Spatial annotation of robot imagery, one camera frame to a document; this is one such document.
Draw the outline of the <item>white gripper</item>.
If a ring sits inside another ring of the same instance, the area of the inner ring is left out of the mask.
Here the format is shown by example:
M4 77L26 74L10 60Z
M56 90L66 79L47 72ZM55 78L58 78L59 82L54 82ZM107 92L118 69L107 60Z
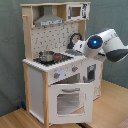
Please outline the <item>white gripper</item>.
M78 52L83 53L85 51L85 42L84 41L81 41L81 40L78 40L75 43L73 49L76 50L76 51L78 51Z

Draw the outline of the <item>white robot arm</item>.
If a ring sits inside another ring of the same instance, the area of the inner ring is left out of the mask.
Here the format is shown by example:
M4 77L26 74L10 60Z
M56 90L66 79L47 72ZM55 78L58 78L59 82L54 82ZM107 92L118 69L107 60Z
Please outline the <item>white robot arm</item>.
M118 62L128 55L128 45L122 43L114 29L92 35L86 41L78 40L73 49L88 58L94 58L102 52L111 62Z

